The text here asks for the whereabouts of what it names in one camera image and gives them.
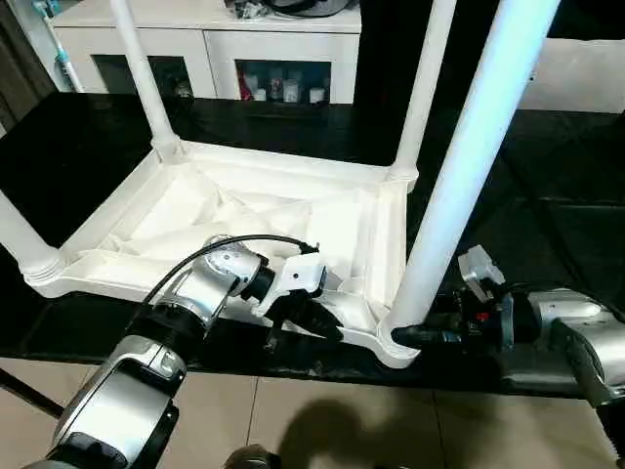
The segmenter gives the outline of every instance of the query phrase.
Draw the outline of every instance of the floor tile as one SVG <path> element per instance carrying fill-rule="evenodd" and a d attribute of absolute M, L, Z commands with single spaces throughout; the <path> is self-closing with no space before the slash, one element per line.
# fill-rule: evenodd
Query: floor tile
<path fill-rule="evenodd" d="M 89 369 L 80 364 L 0 359 L 0 367 L 60 405 L 78 391 Z M 19 469 L 43 458 L 56 419 L 0 389 L 0 469 Z"/>
<path fill-rule="evenodd" d="M 435 392 L 449 469 L 613 469 L 584 401 Z"/>
<path fill-rule="evenodd" d="M 175 403 L 180 419 L 159 468 L 219 468 L 245 446 L 258 378 L 190 373 Z"/>
<path fill-rule="evenodd" d="M 249 443 L 285 469 L 442 468 L 429 391 L 260 378 Z"/>
<path fill-rule="evenodd" d="M 67 405 L 93 369 L 86 364 L 0 359 L 0 368 L 60 405 Z"/>

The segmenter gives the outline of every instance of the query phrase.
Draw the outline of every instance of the black table top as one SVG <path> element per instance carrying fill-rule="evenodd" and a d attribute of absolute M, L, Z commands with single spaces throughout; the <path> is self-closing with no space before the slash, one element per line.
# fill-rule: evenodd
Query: black table top
<path fill-rule="evenodd" d="M 220 100 L 166 103 L 185 140 L 388 165 L 396 129 L 349 106 L 301 107 Z M 457 112 L 431 115 L 409 197 L 408 238 L 440 167 Z M 0 189 L 51 245 L 60 246 L 149 151 L 136 97 L 55 94 L 0 140 Z M 625 306 L 625 122 L 613 114 L 518 111 L 458 246 L 482 244 L 511 281 L 583 282 Z M 0 356 L 101 362 L 134 313 L 131 302 L 71 293 L 46 300 L 0 250 L 5 300 Z M 455 264 L 441 291 L 461 285 Z M 493 357 L 424 352 L 390 370 L 367 350 L 219 320 L 192 368 L 402 386 L 536 392 L 501 380 Z M 552 389 L 548 394 L 569 395 Z"/>

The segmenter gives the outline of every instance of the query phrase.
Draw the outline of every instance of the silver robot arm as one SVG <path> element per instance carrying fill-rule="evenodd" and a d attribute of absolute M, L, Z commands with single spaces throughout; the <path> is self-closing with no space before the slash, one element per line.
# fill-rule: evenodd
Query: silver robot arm
<path fill-rule="evenodd" d="M 267 265 L 267 259 L 241 243 L 195 259 L 133 321 L 108 360 L 65 408 L 47 459 L 28 467 L 155 467 L 178 420 L 173 398 L 188 362 L 228 297 L 255 298 L 263 304 L 268 296 L 289 294 L 276 291 L 284 271 L 276 276 Z M 300 272 L 306 284 L 291 282 L 291 288 L 320 290 L 324 268 L 318 253 L 293 256 L 285 269 L 293 265 L 304 269 Z"/>

